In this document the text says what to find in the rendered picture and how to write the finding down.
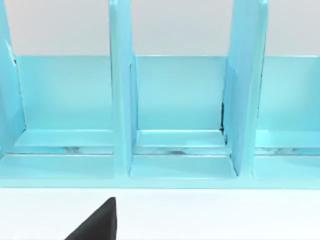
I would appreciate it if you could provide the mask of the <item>light blue rack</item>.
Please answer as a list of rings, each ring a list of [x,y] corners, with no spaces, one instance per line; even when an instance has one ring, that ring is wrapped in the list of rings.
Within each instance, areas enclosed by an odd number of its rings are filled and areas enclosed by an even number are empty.
[[[0,0],[0,188],[320,190],[320,55],[267,56],[270,0],[232,0],[227,52],[192,1]]]

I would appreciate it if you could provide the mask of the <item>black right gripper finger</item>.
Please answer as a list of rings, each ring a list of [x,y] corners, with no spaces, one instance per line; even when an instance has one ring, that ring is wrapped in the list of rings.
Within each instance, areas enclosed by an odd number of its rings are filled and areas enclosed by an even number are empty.
[[[117,203],[107,199],[64,240],[117,240]]]

